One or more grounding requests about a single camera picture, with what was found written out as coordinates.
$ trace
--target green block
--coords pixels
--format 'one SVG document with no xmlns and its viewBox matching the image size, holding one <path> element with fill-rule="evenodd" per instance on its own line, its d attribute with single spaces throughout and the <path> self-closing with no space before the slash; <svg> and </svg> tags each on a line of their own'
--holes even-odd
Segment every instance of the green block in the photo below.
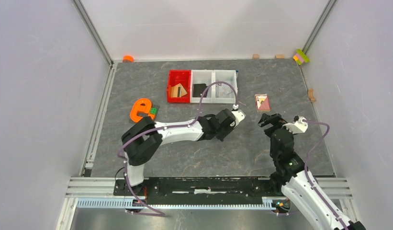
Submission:
<svg viewBox="0 0 393 230">
<path fill-rule="evenodd" d="M 151 108 L 150 109 L 150 113 L 151 114 L 156 114 L 157 113 L 157 109 L 156 108 Z"/>
</svg>

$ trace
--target white wall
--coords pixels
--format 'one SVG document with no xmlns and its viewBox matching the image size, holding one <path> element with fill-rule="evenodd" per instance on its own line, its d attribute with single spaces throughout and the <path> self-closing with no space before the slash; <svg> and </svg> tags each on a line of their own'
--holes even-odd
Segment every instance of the white wall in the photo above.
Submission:
<svg viewBox="0 0 393 230">
<path fill-rule="evenodd" d="M 393 229 L 393 0 L 338 1 L 303 72 L 367 229 Z"/>
<path fill-rule="evenodd" d="M 112 59 L 291 57 L 327 0 L 82 0 Z"/>
<path fill-rule="evenodd" d="M 0 230 L 51 230 L 107 65 L 70 0 L 0 1 Z"/>
</svg>

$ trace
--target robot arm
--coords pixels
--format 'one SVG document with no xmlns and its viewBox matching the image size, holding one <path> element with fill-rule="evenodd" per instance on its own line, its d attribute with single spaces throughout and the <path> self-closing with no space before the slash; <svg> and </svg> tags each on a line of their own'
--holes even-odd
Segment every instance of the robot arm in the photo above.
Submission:
<svg viewBox="0 0 393 230">
<path fill-rule="evenodd" d="M 241 110 L 230 111 L 228 109 L 222 110 L 217 115 L 200 116 L 194 123 L 194 119 L 184 122 L 161 123 L 154 122 L 148 116 L 143 117 L 123 134 L 123 143 L 144 131 L 160 129 L 136 139 L 124 148 L 124 154 L 128 159 L 127 169 L 130 186 L 143 182 L 144 164 L 151 159 L 159 146 L 183 140 L 211 140 L 214 137 L 223 141 L 244 118 L 245 115 Z"/>
<path fill-rule="evenodd" d="M 258 123 L 260 127 L 272 125 L 264 133 L 271 138 L 270 156 L 276 172 L 270 179 L 275 192 L 289 198 L 314 229 L 343 230 L 344 223 L 350 230 L 365 230 L 360 222 L 353 223 L 336 207 L 309 170 L 306 175 L 304 161 L 293 150 L 293 135 L 307 130 L 308 124 L 304 120 L 304 117 L 296 116 L 293 123 L 287 123 L 279 114 L 263 114 Z"/>
</svg>

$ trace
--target small wooden block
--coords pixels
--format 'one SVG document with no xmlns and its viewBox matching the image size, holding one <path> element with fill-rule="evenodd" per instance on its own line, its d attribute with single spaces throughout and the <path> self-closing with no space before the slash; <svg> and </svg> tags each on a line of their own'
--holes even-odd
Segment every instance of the small wooden block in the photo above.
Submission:
<svg viewBox="0 0 393 230">
<path fill-rule="evenodd" d="M 313 97 L 313 89 L 308 89 L 308 97 L 309 97 L 310 102 L 313 103 L 316 101 L 316 98 Z"/>
</svg>

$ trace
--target cable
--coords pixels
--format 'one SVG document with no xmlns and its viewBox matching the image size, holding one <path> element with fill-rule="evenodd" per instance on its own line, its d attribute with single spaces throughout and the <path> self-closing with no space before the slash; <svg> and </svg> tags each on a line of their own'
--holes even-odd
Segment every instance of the cable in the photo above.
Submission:
<svg viewBox="0 0 393 230">
<path fill-rule="evenodd" d="M 203 96 L 202 96 L 202 95 L 205 95 L 205 94 L 208 92 L 208 90 L 209 90 L 213 85 L 215 85 L 215 84 L 219 84 L 219 85 L 220 85 L 220 84 L 225 84 L 225 85 L 228 85 L 228 86 L 233 90 L 233 93 L 235 94 L 235 99 L 236 99 L 235 106 L 238 107 L 238 97 L 237 97 L 237 92 L 236 92 L 236 90 L 234 89 L 234 87 L 233 87 L 231 84 L 229 84 L 229 83 L 227 83 L 227 82 L 224 82 L 224 81 L 216 81 L 216 82 L 213 82 L 212 84 L 208 85 L 208 86 L 206 87 L 206 89 L 203 91 L 203 93 L 201 94 L 201 99 L 199 100 L 198 113 L 197 113 L 195 119 L 194 119 L 191 123 L 189 123 L 189 124 L 184 124 L 184 125 L 170 125 L 170 126 L 165 126 L 165 127 L 157 127 L 157 128 L 152 128 L 152 129 L 146 130 L 146 131 L 144 131 L 144 132 L 142 132 L 142 133 L 140 133 L 140 134 L 137 134 L 136 136 L 134 136 L 133 138 L 131 138 L 130 140 L 128 140 L 126 143 L 124 143 L 123 146 L 122 146 L 122 147 L 119 149 L 119 151 L 117 152 L 117 157 L 124 159 L 124 172 L 125 172 L 124 175 L 125 175 L 125 178 L 126 178 L 127 187 L 129 188 L 130 192 L 132 193 L 132 195 L 133 195 L 133 196 L 134 196 L 134 197 L 135 197 L 144 207 L 147 207 L 148 209 L 150 209 L 150 210 L 152 210 L 152 211 L 154 211 L 154 212 L 157 212 L 157 213 L 143 213 L 143 212 L 137 213 L 137 212 L 131 212 L 132 214 L 134 214 L 134 215 L 144 215 L 144 216 L 154 216 L 154 217 L 164 217 L 164 216 L 165 216 L 165 213 L 163 213 L 163 212 L 161 212 L 161 211 L 159 211 L 159 210 L 157 210 L 157 209 L 155 209 L 155 208 L 152 208 L 152 207 L 149 206 L 148 204 L 144 203 L 144 202 L 143 202 L 141 199 L 139 199 L 138 196 L 134 193 L 132 187 L 130 186 L 130 181 L 129 181 L 129 176 L 128 176 L 127 161 L 128 161 L 129 159 L 127 159 L 125 156 L 122 156 L 122 155 L 121 155 L 121 153 L 124 151 L 124 148 L 126 148 L 126 147 L 127 147 L 130 143 L 132 143 L 133 141 L 137 140 L 138 138 L 140 138 L 140 137 L 142 137 L 143 135 L 146 135 L 146 134 L 148 134 L 148 133 L 151 133 L 151 132 L 154 132 L 154 131 L 158 131 L 158 130 L 162 130 L 162 129 L 168 129 L 168 128 L 190 127 L 190 126 L 192 126 L 193 124 L 195 124 L 195 123 L 198 121 L 199 115 L 202 113 L 202 110 L 201 110 L 201 108 L 202 108 L 202 100 L 203 100 Z"/>
<path fill-rule="evenodd" d="M 122 167 L 122 168 L 120 168 L 117 172 L 116 172 L 116 174 L 114 175 L 114 181 L 117 181 L 117 174 L 122 170 L 122 169 L 124 169 L 124 167 Z"/>
<path fill-rule="evenodd" d="M 317 195 L 320 197 L 320 199 L 322 199 L 322 201 L 324 202 L 324 204 L 326 204 L 326 206 L 330 209 L 330 211 L 332 211 L 333 215 L 335 215 L 335 217 L 340 221 L 341 225 L 344 227 L 345 230 L 348 230 L 347 225 L 344 223 L 344 221 L 339 218 L 339 214 L 334 210 L 334 208 L 326 201 L 326 199 L 322 196 L 322 194 L 319 192 L 319 190 L 317 189 L 317 187 L 313 187 L 314 183 L 311 180 L 311 178 L 309 177 L 309 168 L 308 168 L 308 162 L 309 162 L 309 158 L 311 153 L 317 148 L 317 146 L 319 146 L 320 143 L 322 143 L 323 139 L 326 137 L 326 135 L 329 133 L 330 130 L 330 125 L 326 124 L 324 122 L 317 122 L 317 121 L 308 121 L 308 120 L 303 120 L 304 122 L 307 122 L 309 124 L 315 124 L 315 125 L 323 125 L 326 126 L 326 132 L 323 134 L 323 136 L 317 141 L 317 143 L 313 146 L 313 148 L 311 150 L 309 150 L 308 154 L 306 155 L 306 160 L 305 160 L 305 175 L 306 175 L 306 179 L 308 180 L 309 184 L 311 185 L 311 187 L 314 189 L 314 191 L 317 193 Z"/>
</svg>

